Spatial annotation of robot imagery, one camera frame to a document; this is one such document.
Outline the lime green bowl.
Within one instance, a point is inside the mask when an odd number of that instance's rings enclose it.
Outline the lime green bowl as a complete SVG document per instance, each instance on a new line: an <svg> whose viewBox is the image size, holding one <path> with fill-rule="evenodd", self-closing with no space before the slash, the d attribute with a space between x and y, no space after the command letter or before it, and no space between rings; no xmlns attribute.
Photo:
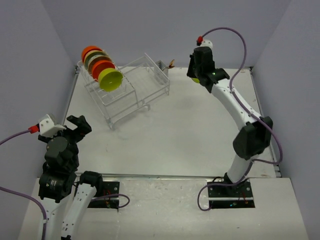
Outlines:
<svg viewBox="0 0 320 240"><path fill-rule="evenodd" d="M100 89L105 92L116 90L123 81L123 74L114 68L106 68L98 75L98 83Z"/></svg>
<svg viewBox="0 0 320 240"><path fill-rule="evenodd" d="M197 78L191 78L195 83L199 84L200 81Z"/></svg>

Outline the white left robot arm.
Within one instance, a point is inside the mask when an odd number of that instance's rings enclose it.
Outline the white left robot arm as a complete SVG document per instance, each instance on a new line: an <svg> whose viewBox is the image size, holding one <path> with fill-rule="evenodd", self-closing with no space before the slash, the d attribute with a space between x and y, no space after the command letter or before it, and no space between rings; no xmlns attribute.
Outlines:
<svg viewBox="0 0 320 240"><path fill-rule="evenodd" d="M80 175L76 185L71 207L65 213L79 167L77 143L92 131L83 115L70 115L67 120L77 127L70 129L57 123L52 114L46 114L38 121L38 139L46 143L45 162L39 178L38 192L45 211L41 234L43 240L75 239L90 202L104 190L102 175L85 171Z"/></svg>

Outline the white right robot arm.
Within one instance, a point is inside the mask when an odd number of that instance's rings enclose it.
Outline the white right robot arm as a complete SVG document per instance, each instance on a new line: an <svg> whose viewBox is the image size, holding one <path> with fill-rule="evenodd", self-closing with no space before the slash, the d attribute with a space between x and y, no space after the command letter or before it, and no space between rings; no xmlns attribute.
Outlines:
<svg viewBox="0 0 320 240"><path fill-rule="evenodd" d="M240 182L250 171L254 158L270 146L273 120L263 117L242 98L223 68L216 68L213 52L198 46L190 55L187 76L197 79L225 107L239 132L232 142L235 157L226 172L223 191L233 197L241 191Z"/></svg>

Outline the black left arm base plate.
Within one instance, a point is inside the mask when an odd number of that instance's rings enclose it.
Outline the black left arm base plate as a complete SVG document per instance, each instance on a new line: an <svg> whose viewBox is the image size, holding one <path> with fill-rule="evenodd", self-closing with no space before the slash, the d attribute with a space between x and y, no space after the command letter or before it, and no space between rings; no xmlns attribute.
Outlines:
<svg viewBox="0 0 320 240"><path fill-rule="evenodd" d="M118 194L120 188L119 181L104 181L102 183L101 191L96 194L97 197L102 197L106 195ZM91 202L88 205L89 209L118 209L119 208L119 199L116 198L105 198L99 199Z"/></svg>

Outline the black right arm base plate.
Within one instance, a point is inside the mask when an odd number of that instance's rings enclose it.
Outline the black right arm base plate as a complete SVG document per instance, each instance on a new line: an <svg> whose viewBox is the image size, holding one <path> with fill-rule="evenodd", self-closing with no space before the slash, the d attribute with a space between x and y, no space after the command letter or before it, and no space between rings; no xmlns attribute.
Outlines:
<svg viewBox="0 0 320 240"><path fill-rule="evenodd" d="M251 183L246 181L238 186L212 186L208 189L211 209L255 208Z"/></svg>

